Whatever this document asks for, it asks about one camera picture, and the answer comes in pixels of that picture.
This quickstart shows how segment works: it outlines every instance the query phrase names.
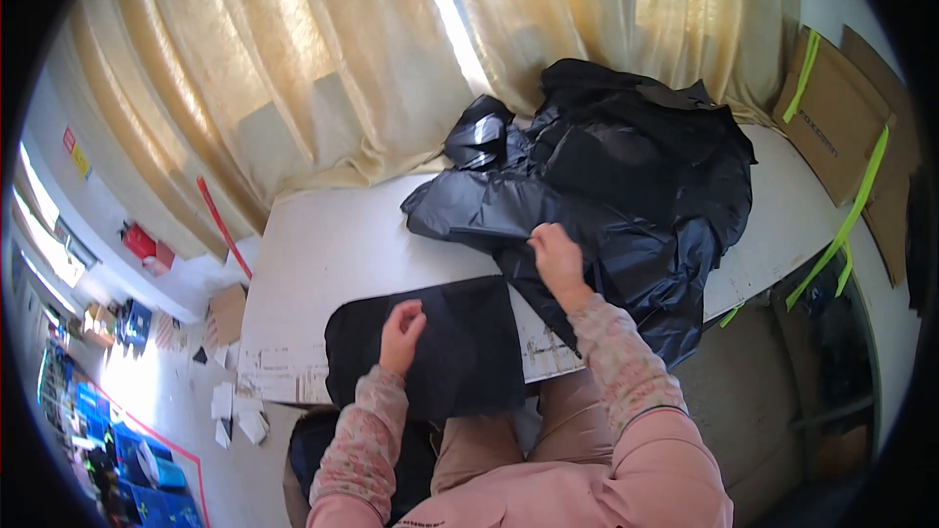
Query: khaki pants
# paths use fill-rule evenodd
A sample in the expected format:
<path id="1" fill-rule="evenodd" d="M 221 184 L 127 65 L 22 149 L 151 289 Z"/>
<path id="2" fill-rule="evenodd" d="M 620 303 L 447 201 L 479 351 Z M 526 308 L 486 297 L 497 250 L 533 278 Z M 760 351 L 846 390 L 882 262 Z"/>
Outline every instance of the khaki pants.
<path id="1" fill-rule="evenodd" d="M 612 464 L 609 422 L 599 398 L 589 370 L 542 381 L 538 412 L 543 420 L 528 461 Z M 438 495 L 503 465 L 522 462 L 511 415 L 450 418 L 443 428 L 430 493 Z"/>

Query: hand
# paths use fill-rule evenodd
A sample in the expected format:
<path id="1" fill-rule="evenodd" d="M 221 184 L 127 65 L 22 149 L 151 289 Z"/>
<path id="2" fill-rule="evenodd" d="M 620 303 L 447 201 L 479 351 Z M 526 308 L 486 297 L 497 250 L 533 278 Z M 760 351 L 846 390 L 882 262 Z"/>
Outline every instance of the hand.
<path id="1" fill-rule="evenodd" d="M 578 244 L 558 223 L 535 227 L 528 244 L 534 249 L 538 275 L 560 307 L 566 314 L 580 310 L 593 290 L 584 282 L 584 259 Z"/>
<path id="2" fill-rule="evenodd" d="M 388 322 L 381 329 L 382 368 L 404 377 L 414 361 L 414 347 L 427 325 L 427 315 L 421 311 L 420 300 L 405 300 L 392 308 Z"/>

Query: neon yellow tape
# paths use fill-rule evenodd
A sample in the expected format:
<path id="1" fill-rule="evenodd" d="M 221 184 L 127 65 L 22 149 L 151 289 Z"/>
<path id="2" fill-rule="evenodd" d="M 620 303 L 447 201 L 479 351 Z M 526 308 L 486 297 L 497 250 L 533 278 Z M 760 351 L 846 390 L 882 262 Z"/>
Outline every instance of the neon yellow tape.
<path id="1" fill-rule="evenodd" d="M 831 241 L 831 244 L 828 245 L 828 249 L 822 253 L 822 256 L 816 262 L 815 266 L 812 267 L 812 271 L 808 273 L 808 277 L 806 277 L 805 280 L 799 284 L 799 287 L 794 289 L 792 293 L 789 294 L 789 297 L 786 298 L 787 311 L 792 310 L 795 301 L 799 299 L 799 296 L 805 291 L 805 288 L 808 287 L 809 282 L 811 282 L 815 276 L 819 275 L 819 272 L 831 261 L 831 258 L 835 257 L 835 253 L 838 252 L 838 249 L 847 242 L 851 227 L 857 222 L 857 217 L 861 216 L 864 205 L 868 203 L 868 196 L 871 194 L 871 186 L 874 184 L 874 178 L 877 176 L 877 169 L 880 168 L 880 162 L 884 158 L 886 138 L 889 135 L 890 130 L 885 126 L 880 138 L 877 139 L 877 144 L 871 154 L 871 160 L 868 161 L 868 168 L 864 171 L 864 179 L 861 181 L 861 187 L 857 190 L 857 196 L 854 197 L 854 206 L 851 206 L 851 212 L 848 213 L 848 217 L 845 218 L 844 223 L 841 224 L 838 234 L 835 235 L 835 240 Z M 842 274 L 842 277 L 847 281 L 847 276 Z"/>
<path id="2" fill-rule="evenodd" d="M 802 101 L 802 94 L 805 92 L 805 87 L 808 85 L 808 76 L 812 73 L 812 66 L 815 65 L 815 56 L 818 55 L 819 42 L 821 40 L 822 38 L 817 30 L 808 30 L 808 43 L 805 45 L 805 57 L 802 60 L 802 71 L 799 72 L 799 81 L 795 85 L 795 95 L 792 97 L 792 102 L 789 103 L 789 107 L 786 108 L 786 112 L 782 114 L 782 120 L 786 123 L 792 121 L 792 117 L 799 111 L 799 102 Z"/>
<path id="3" fill-rule="evenodd" d="M 838 290 L 835 292 L 836 298 L 844 291 L 844 285 L 848 283 L 848 276 L 851 276 L 851 269 L 854 268 L 854 258 L 851 257 L 851 243 L 845 239 L 841 248 L 844 250 L 845 264 L 844 269 L 841 270 L 841 275 L 838 276 Z"/>
<path id="4" fill-rule="evenodd" d="M 724 328 L 725 326 L 727 326 L 728 324 L 730 324 L 731 321 L 734 319 L 734 316 L 737 315 L 737 310 L 739 310 L 743 305 L 744 305 L 744 303 L 741 302 L 741 303 L 738 304 L 737 306 L 733 307 L 733 308 L 731 309 L 731 311 L 727 313 L 727 316 L 725 316 L 724 318 L 720 319 L 720 322 L 717 323 L 717 325 L 720 326 L 721 328 Z"/>

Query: floral sleeve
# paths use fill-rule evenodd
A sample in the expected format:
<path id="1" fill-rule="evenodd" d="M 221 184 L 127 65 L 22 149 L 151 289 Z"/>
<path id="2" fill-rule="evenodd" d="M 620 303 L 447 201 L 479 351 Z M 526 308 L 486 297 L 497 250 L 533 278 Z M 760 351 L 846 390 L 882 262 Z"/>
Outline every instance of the floral sleeve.
<path id="1" fill-rule="evenodd" d="M 351 495 L 369 504 L 382 524 L 388 522 L 406 414 L 404 379 L 372 367 L 356 384 L 355 403 L 339 415 L 335 438 L 313 477 L 310 505 L 333 494 Z"/>
<path id="2" fill-rule="evenodd" d="M 688 414 L 678 380 L 642 340 L 627 311 L 593 294 L 568 320 L 600 387 L 614 444 L 633 420 L 652 409 L 675 408 Z"/>

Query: pink long-sleeve shirt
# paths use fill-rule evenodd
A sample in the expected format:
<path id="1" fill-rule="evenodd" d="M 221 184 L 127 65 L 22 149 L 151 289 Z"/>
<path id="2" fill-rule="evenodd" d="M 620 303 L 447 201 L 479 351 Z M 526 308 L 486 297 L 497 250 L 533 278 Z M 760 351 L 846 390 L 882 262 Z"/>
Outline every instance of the pink long-sleeve shirt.
<path id="1" fill-rule="evenodd" d="M 569 318 L 601 390 L 613 464 L 520 463 L 431 497 L 398 524 L 731 526 L 717 462 L 687 417 L 676 380 L 629 314 L 594 295 Z M 310 490 L 307 528 L 388 522 L 401 448 L 404 380 L 375 366 L 356 386 Z"/>

